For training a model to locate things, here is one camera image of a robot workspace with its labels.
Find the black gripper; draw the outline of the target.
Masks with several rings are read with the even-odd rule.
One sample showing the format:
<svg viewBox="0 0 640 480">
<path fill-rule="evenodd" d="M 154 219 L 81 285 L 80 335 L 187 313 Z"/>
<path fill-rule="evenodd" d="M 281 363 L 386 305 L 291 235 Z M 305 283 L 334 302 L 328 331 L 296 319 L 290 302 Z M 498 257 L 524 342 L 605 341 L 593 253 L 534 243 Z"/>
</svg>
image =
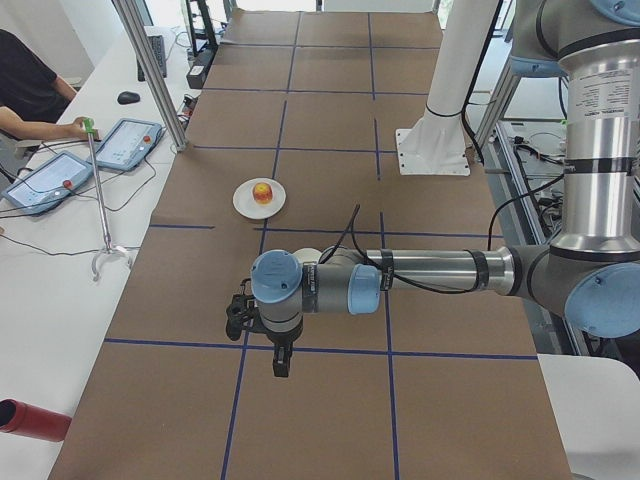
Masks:
<svg viewBox="0 0 640 480">
<path fill-rule="evenodd" d="M 267 338 L 275 345 L 273 355 L 273 372 L 275 377 L 282 378 L 289 376 L 293 345 L 301 336 L 302 332 L 302 325 L 297 325 L 287 332 L 267 331 Z"/>
</svg>

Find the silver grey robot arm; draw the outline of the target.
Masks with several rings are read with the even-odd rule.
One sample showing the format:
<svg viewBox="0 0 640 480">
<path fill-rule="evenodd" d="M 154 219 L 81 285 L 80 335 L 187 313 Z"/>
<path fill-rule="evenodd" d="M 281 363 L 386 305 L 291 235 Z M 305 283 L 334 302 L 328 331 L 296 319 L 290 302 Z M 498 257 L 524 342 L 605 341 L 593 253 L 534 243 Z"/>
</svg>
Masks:
<svg viewBox="0 0 640 480">
<path fill-rule="evenodd" d="M 639 243 L 631 232 L 639 143 L 639 5 L 635 1 L 522 1 L 515 62 L 526 75 L 569 78 L 562 227 L 546 246 L 463 251 L 346 249 L 311 261 L 259 256 L 227 310 L 226 332 L 265 335 L 285 377 L 303 318 L 376 311 L 383 292 L 444 295 L 493 290 L 529 299 L 602 338 L 639 328 Z"/>
</svg>

